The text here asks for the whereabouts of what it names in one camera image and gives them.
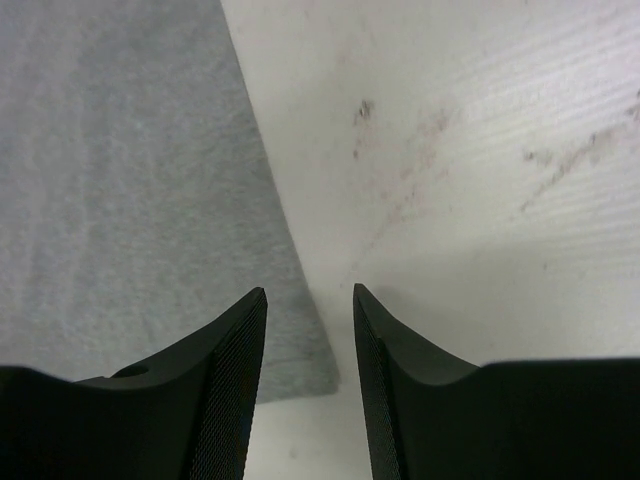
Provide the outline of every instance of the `gray fabric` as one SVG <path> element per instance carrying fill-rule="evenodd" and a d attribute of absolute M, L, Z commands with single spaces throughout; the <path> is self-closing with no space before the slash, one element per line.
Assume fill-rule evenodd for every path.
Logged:
<path fill-rule="evenodd" d="M 218 0 L 0 0 L 0 362 L 109 375 L 269 297 L 259 400 L 337 371 Z"/>

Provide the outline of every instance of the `table surface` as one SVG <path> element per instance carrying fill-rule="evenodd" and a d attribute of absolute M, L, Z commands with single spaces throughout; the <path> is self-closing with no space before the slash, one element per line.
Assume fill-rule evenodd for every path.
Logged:
<path fill-rule="evenodd" d="M 334 428 L 320 457 L 347 448 L 322 415 L 353 413 L 351 463 L 333 478 L 368 468 L 356 281 L 471 362 L 638 353 L 638 2 L 223 5 L 305 276 L 342 345 L 343 403 L 296 404 Z M 280 408 L 259 410 L 258 429 Z M 321 442 L 278 430 L 309 445 L 292 464 Z M 254 451 L 275 458 L 276 444 Z"/>

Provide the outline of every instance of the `white surface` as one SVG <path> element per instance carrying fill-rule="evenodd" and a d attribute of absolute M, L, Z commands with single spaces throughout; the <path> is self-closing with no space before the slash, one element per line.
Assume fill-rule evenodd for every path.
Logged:
<path fill-rule="evenodd" d="M 358 411 L 354 281 L 472 362 L 639 353 L 640 2 L 224 3 L 305 275 L 344 346 L 344 404 L 310 412 Z M 300 402 L 293 425 L 308 424 Z M 280 408 L 259 412 L 258 437 Z M 326 422 L 342 451 L 341 426 Z"/>

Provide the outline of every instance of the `white table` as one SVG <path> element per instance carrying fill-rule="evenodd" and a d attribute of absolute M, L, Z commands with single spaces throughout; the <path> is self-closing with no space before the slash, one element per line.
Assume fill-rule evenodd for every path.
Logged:
<path fill-rule="evenodd" d="M 258 410 L 249 478 L 370 475 L 355 281 L 476 363 L 640 352 L 639 2 L 223 3 L 344 380 Z"/>

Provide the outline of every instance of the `gray cloth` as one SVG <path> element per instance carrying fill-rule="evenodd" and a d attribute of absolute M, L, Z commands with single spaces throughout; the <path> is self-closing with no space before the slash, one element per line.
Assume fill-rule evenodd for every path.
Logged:
<path fill-rule="evenodd" d="M 259 401 L 335 391 L 218 0 L 0 0 L 0 362 L 110 375 L 269 297 Z"/>

